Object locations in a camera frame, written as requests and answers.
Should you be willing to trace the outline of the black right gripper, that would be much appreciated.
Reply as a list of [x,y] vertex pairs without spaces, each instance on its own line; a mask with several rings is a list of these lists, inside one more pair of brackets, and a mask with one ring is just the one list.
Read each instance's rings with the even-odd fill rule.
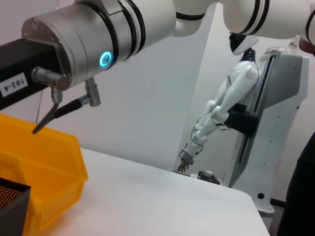
[[47,87],[32,80],[38,66],[61,73],[54,46],[22,38],[0,46],[0,111]]

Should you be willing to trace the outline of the black mesh pen holder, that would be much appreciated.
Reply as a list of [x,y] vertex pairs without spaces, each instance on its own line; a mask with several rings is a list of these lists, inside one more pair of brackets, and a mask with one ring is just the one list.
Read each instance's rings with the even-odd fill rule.
[[22,236],[31,187],[0,177],[0,236]]

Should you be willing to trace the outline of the yellow plastic bin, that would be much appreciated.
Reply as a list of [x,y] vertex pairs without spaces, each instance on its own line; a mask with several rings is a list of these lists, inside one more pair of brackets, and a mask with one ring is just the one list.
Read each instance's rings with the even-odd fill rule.
[[88,180],[78,140],[0,114],[0,177],[31,188],[24,235],[51,225],[81,198]]

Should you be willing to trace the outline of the white humanoid robot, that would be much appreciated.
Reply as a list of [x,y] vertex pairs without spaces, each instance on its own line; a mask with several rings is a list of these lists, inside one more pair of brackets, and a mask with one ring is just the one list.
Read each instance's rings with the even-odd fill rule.
[[253,46],[259,41],[258,36],[230,33],[229,46],[235,56],[242,58],[233,66],[227,78],[221,84],[214,100],[209,100],[203,114],[190,132],[190,141],[182,148],[180,164],[176,172],[185,172],[194,163],[207,143],[209,136],[229,117],[228,111],[245,97],[258,84],[260,72],[255,61]]

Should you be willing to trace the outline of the small black device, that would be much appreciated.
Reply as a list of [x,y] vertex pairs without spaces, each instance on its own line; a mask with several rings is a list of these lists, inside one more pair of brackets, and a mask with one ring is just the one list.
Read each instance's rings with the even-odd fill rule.
[[197,178],[202,181],[210,182],[213,184],[220,185],[220,181],[215,177],[214,173],[211,171],[199,171]]

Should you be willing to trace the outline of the black carriage block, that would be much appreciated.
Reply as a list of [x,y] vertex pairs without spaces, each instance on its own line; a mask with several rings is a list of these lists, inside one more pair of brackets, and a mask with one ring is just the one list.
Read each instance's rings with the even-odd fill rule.
[[243,133],[249,137],[253,136],[257,125],[258,117],[246,111],[246,105],[237,103],[228,110],[228,118],[224,122],[225,126]]

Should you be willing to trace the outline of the grey robot lift column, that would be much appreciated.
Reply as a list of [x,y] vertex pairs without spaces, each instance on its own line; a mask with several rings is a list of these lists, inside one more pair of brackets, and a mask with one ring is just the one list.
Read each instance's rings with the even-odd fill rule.
[[258,125],[251,137],[237,135],[228,186],[247,193],[260,216],[272,218],[274,178],[296,113],[308,94],[309,58],[269,50],[258,66],[258,84],[241,102],[258,117]]

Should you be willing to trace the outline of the white printed paper cup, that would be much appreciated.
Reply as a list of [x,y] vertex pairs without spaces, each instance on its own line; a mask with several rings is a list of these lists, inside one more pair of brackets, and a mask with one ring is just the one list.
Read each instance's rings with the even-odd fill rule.
[[287,52],[289,54],[296,55],[299,51],[299,41],[300,37],[296,36],[288,40],[287,42]]

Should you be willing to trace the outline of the person in dark clothing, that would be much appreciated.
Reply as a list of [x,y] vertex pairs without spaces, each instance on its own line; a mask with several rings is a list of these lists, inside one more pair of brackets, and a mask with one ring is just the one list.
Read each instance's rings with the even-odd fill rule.
[[297,160],[277,236],[315,236],[315,132]]

